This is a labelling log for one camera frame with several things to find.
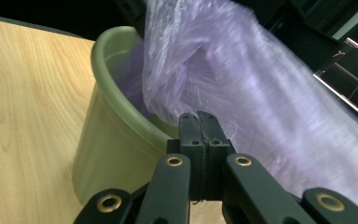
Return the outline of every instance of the light wood tabletop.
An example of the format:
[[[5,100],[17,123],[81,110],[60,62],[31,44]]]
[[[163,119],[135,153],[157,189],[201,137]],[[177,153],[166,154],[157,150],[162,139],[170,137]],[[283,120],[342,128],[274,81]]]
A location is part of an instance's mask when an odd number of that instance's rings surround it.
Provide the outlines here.
[[[0,223],[73,223],[93,41],[0,21]]]

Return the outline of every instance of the plastic bin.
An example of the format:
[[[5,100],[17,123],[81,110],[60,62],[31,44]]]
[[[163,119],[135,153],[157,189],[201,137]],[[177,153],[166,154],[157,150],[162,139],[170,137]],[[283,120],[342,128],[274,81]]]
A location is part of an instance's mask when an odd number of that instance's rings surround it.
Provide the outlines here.
[[[120,74],[109,73],[140,40],[133,27],[115,27],[103,32],[93,46],[96,84],[73,167],[82,204],[103,189],[134,192],[150,181],[167,140],[177,135],[177,128],[156,117],[146,119],[115,84]]]

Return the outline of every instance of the plastic bag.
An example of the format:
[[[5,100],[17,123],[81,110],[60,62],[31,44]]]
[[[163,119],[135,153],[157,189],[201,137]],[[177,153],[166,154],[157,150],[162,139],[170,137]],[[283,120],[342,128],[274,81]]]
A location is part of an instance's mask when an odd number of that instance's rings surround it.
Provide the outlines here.
[[[249,8],[228,0],[149,0],[143,94],[172,125],[217,116],[238,152],[289,192],[335,190],[358,204],[358,121]]]

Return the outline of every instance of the green trash can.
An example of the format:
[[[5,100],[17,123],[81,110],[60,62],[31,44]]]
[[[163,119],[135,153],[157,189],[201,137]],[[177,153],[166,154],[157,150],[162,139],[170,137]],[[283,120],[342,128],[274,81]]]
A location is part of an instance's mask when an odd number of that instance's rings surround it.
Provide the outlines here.
[[[104,189],[140,188],[150,181],[167,140],[177,138],[177,128],[145,118],[116,85],[120,74],[109,72],[141,40],[133,27],[122,26],[103,32],[93,46],[96,83],[73,167],[82,204]]]

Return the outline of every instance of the trash can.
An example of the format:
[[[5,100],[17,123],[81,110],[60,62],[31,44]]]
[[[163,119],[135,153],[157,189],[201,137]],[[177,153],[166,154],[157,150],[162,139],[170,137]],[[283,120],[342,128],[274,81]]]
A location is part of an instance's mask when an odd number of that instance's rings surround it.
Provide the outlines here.
[[[103,32],[91,52],[96,79],[73,166],[73,184],[82,204],[104,189],[134,192],[150,181],[166,143],[177,128],[145,118],[115,83],[109,68],[142,39],[133,27]]]

